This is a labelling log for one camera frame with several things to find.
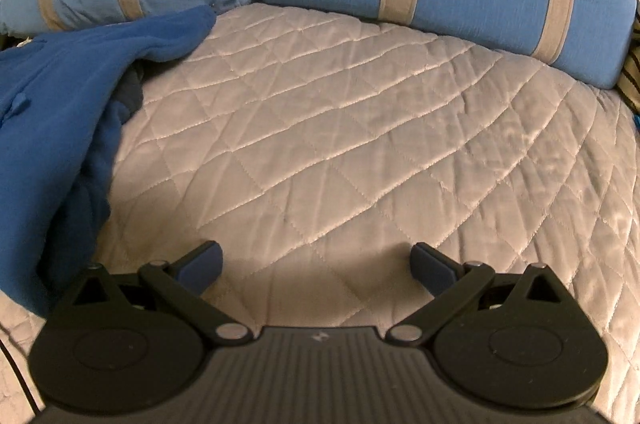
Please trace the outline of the blue navy fleece jacket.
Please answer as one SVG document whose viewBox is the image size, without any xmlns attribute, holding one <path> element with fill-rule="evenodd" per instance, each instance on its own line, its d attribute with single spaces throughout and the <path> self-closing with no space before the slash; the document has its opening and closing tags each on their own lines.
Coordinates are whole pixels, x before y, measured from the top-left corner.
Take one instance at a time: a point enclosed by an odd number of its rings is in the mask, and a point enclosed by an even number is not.
<svg viewBox="0 0 640 424">
<path fill-rule="evenodd" d="M 122 126 L 142 105 L 138 63 L 187 56 L 215 21 L 197 6 L 2 51 L 1 289 L 15 303 L 47 317 L 92 259 Z"/>
</svg>

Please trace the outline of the white quilted bed cover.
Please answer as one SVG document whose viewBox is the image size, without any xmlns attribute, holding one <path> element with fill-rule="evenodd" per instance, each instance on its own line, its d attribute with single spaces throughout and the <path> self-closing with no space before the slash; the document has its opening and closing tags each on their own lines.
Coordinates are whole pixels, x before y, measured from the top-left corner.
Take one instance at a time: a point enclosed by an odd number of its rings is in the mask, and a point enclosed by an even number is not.
<svg viewBox="0 0 640 424">
<path fill-rule="evenodd" d="M 72 346 L 1 290 L 6 423 L 634 423 L 639 129 L 535 59 L 341 14 L 250 5 L 137 65 L 90 264 L 222 249 L 200 297 L 244 346 Z M 562 347 L 397 346 L 433 299 L 409 255 L 565 295 Z"/>
</svg>

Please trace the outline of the black bag with red piping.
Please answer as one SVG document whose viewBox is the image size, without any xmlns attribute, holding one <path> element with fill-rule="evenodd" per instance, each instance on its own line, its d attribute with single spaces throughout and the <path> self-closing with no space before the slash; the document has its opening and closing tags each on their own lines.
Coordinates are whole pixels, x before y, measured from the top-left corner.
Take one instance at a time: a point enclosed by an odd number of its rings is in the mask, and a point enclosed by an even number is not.
<svg viewBox="0 0 640 424">
<path fill-rule="evenodd" d="M 634 124 L 639 127 L 640 118 L 640 5 L 637 5 L 632 25 L 631 42 L 620 78 L 615 88 L 634 114 Z"/>
</svg>

